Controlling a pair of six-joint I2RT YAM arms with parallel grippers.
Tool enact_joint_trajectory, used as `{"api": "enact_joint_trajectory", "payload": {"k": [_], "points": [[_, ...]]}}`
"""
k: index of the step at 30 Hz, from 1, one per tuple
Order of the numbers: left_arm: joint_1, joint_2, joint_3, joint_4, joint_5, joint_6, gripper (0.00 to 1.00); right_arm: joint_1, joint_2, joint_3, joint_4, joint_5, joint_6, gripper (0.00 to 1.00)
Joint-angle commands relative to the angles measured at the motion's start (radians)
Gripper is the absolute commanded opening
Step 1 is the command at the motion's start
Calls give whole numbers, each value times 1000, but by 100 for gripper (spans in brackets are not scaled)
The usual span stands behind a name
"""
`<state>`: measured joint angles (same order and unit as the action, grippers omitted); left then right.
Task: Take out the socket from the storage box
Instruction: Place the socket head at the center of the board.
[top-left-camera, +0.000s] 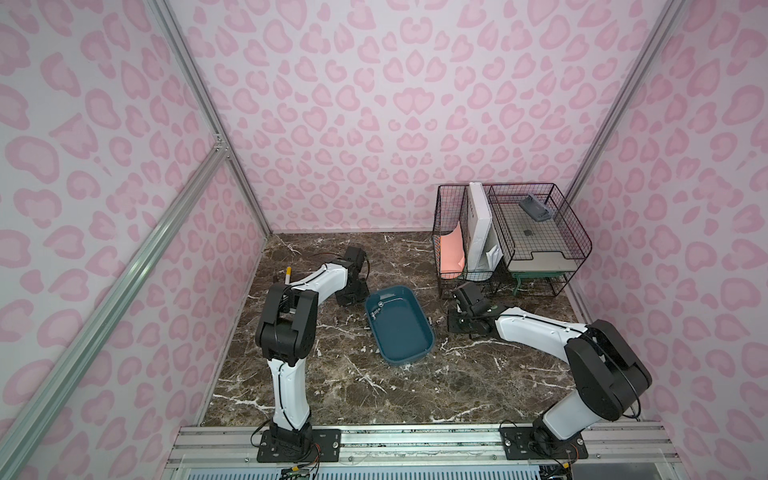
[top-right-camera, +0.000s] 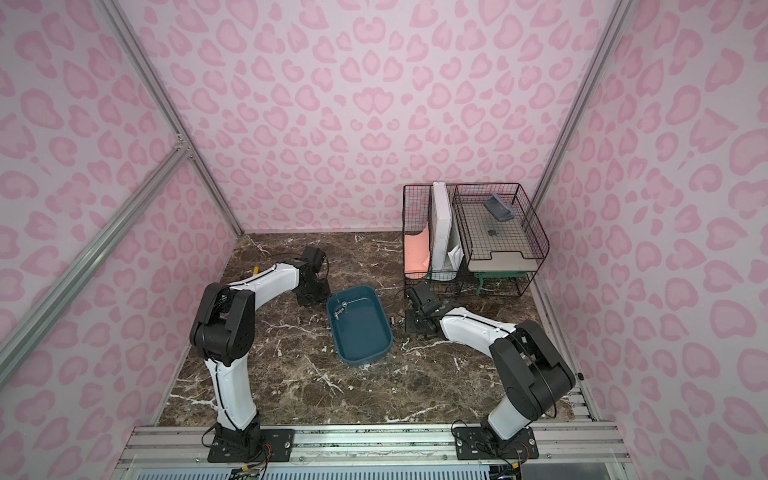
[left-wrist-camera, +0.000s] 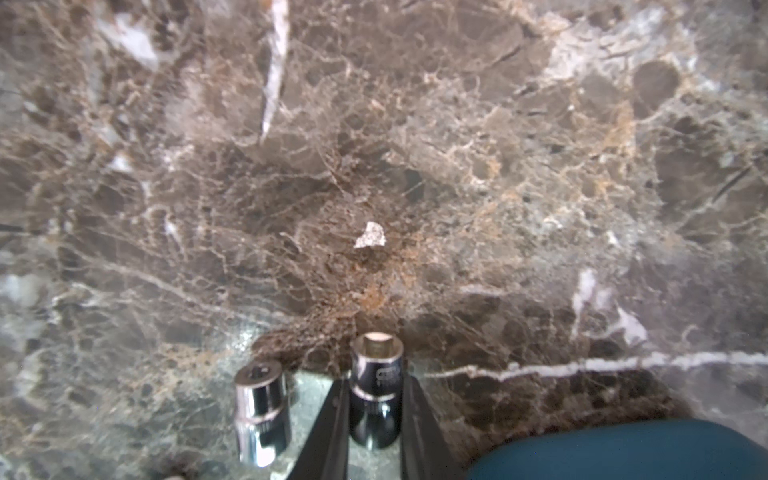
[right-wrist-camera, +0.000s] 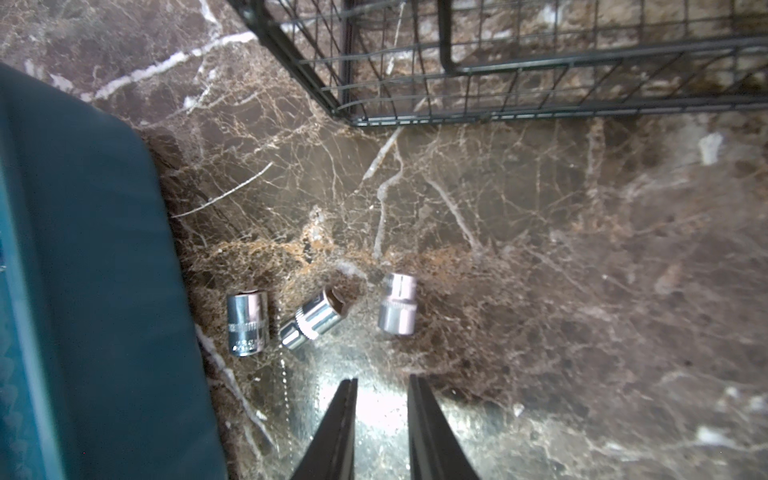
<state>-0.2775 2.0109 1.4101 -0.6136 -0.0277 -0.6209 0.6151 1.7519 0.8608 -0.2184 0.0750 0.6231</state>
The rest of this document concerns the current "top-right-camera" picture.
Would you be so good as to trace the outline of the teal plastic storage box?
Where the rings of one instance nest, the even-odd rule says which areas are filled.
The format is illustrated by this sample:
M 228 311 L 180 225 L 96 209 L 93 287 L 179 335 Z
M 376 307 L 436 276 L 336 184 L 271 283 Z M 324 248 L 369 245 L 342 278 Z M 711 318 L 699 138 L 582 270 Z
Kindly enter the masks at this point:
M 333 294 L 326 311 L 336 351 L 350 365 L 377 361 L 390 351 L 393 335 L 375 290 L 360 285 Z

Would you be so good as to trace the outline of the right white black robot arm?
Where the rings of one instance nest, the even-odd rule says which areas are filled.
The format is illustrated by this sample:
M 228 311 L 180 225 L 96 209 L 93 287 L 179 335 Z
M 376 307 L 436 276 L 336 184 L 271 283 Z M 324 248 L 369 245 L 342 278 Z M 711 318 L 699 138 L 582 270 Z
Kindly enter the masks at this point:
M 576 376 L 535 321 L 508 324 L 442 302 L 425 283 L 408 287 L 406 320 L 419 333 L 439 336 L 491 358 L 503 387 L 499 404 L 484 421 L 506 441 L 554 411 L 576 386 Z

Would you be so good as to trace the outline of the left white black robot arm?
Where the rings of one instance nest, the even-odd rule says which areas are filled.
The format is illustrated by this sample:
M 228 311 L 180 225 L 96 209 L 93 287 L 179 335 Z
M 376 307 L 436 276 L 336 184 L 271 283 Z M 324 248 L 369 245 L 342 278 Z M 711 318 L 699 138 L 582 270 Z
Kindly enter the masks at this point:
M 251 395 L 247 356 L 255 338 L 256 311 L 286 292 L 301 306 L 330 297 L 321 275 L 326 254 L 315 246 L 246 279 L 211 283 L 203 292 L 189 339 L 212 378 L 217 403 L 216 435 L 230 443 L 252 445 L 258 438 L 258 410 Z

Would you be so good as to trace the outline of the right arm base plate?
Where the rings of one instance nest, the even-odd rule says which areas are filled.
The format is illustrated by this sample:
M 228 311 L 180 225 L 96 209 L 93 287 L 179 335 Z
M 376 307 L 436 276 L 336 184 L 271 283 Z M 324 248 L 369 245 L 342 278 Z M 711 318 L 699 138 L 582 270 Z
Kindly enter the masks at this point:
M 456 456 L 459 460 L 508 460 L 524 463 L 539 458 L 538 442 L 530 427 L 510 439 L 500 439 L 490 428 L 452 426 Z

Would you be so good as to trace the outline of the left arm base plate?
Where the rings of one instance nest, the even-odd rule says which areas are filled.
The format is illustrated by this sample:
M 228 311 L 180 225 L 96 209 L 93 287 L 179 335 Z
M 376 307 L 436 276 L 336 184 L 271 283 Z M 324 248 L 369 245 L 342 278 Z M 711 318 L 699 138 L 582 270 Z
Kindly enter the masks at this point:
M 245 431 L 214 427 L 214 437 L 207 456 L 209 463 L 288 462 L 296 431 L 293 429 L 262 429 Z

